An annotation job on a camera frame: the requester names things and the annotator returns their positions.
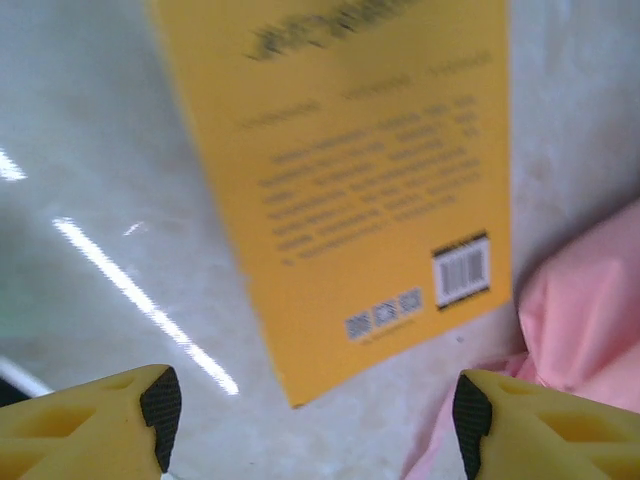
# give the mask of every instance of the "glossy floor surface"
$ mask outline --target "glossy floor surface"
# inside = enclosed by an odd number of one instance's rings
[[[513,258],[637,195],[640,2],[516,0]],[[182,479],[398,479],[512,306],[293,411],[134,0],[0,3],[0,352],[54,389],[176,367]],[[433,478],[461,478],[453,442]]]

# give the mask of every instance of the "black rubber pad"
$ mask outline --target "black rubber pad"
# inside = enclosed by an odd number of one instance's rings
[[[182,408],[180,385],[172,367],[140,396],[140,408],[147,426],[156,429],[156,458],[162,472],[167,473]]]
[[[29,400],[29,395],[0,378],[0,408]]]
[[[480,472],[480,440],[489,434],[493,407],[487,396],[466,375],[460,375],[453,398],[453,423],[468,480]]]

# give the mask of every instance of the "barcode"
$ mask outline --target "barcode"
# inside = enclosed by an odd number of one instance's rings
[[[416,287],[348,318],[345,326],[349,340],[359,341],[374,328],[386,328],[417,315],[423,309],[422,297],[422,288]]]
[[[434,253],[436,301],[442,309],[489,289],[490,253],[486,234]]]

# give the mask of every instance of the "pink fabric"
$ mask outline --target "pink fabric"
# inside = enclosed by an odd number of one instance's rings
[[[477,368],[640,413],[640,201],[547,260],[518,310],[529,353]],[[407,480],[427,478],[453,429],[453,393]]]

